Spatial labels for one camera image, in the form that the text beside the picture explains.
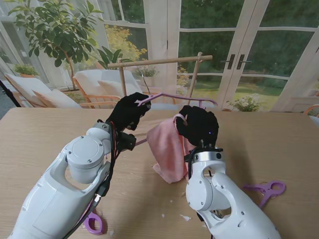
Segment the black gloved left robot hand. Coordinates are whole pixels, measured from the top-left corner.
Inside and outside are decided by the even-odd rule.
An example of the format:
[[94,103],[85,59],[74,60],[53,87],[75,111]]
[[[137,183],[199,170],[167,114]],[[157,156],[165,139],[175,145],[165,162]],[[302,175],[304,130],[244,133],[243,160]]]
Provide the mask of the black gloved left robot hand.
[[139,106],[137,101],[147,98],[147,95],[139,92],[124,96],[117,102],[106,122],[112,122],[117,131],[123,131],[124,129],[136,130],[140,118],[151,109],[150,102]]

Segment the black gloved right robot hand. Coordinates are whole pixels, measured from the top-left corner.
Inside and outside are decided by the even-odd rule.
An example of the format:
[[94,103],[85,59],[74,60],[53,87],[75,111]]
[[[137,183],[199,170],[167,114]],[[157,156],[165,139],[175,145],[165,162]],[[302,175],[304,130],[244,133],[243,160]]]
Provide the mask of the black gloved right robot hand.
[[194,146],[215,147],[219,125],[213,112],[185,105],[179,113],[186,119],[186,123],[184,123],[182,118],[176,118],[176,128],[180,135]]

